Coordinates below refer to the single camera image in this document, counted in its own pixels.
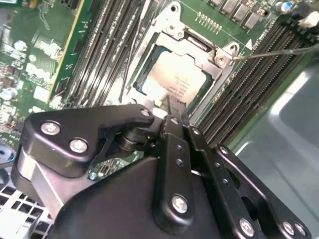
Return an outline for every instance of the gray metal panel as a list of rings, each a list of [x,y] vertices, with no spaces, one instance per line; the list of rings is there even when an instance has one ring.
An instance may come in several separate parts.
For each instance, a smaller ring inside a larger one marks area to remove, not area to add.
[[[233,150],[319,237],[319,64],[310,64]]]

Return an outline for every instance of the electrolytic capacitor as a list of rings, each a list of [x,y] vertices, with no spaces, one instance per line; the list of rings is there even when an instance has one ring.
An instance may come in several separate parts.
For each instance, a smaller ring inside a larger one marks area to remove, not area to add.
[[[5,101],[9,101],[15,98],[17,95],[18,91],[15,88],[7,88],[0,93],[0,98]]]
[[[281,14],[287,14],[291,8],[292,8],[292,4],[289,1],[279,1],[278,3],[276,3],[276,11],[281,13]]]

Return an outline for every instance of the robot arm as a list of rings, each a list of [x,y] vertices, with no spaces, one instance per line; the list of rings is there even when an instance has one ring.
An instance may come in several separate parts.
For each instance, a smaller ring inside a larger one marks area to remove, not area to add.
[[[12,169],[17,189],[55,220],[52,238],[296,238],[311,234],[226,146],[210,149],[168,97],[142,105],[31,115]],[[90,165],[145,157],[95,184]]]

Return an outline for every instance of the screw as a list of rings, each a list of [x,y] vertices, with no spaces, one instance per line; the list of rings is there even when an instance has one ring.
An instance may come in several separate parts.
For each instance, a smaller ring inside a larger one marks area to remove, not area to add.
[[[142,115],[144,115],[144,116],[150,116],[150,115],[151,115],[150,112],[147,111],[147,110],[145,110],[145,109],[141,109],[141,113],[142,113]]]
[[[193,128],[193,132],[197,135],[200,134],[200,132],[196,128]]]
[[[47,122],[41,125],[41,130],[45,134],[56,135],[60,132],[60,126],[53,122]]]
[[[81,139],[74,139],[70,142],[70,148],[76,153],[83,153],[88,149],[88,145]]]
[[[174,123],[174,124],[178,124],[178,120],[176,118],[170,118],[170,120]]]
[[[240,219],[239,220],[239,225],[241,230],[243,230],[243,232],[249,236],[249,237],[253,237],[254,236],[254,229],[253,227],[250,225],[250,223],[246,220],[246,219]]]
[[[96,172],[92,171],[89,173],[89,179],[91,179],[92,181],[94,181],[97,177],[98,175],[96,174]]]
[[[226,154],[226,155],[228,154],[227,149],[224,148],[223,146],[221,146],[219,149],[223,154]]]
[[[186,213],[188,209],[187,202],[180,196],[175,195],[171,199],[171,203],[173,204],[173,207],[176,211],[179,213]]]
[[[304,228],[303,228],[299,223],[295,223],[295,226],[296,226],[297,230],[298,230],[303,236],[306,235],[306,232],[305,232]]]
[[[227,63],[227,59],[225,56],[221,55],[221,56],[216,56],[215,57],[215,62],[217,65],[219,66],[223,66]]]
[[[288,232],[290,235],[293,236],[295,234],[293,227],[289,223],[283,222],[283,226],[286,232]]]

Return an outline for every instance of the motherboard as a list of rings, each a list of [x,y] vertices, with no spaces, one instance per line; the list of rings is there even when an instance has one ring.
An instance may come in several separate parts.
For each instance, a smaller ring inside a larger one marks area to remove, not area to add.
[[[230,144],[312,55],[233,58],[316,44],[316,24],[299,24],[313,12],[312,0],[0,0],[1,155],[14,158],[32,113],[167,94],[210,145]],[[95,165],[92,180],[142,156]]]

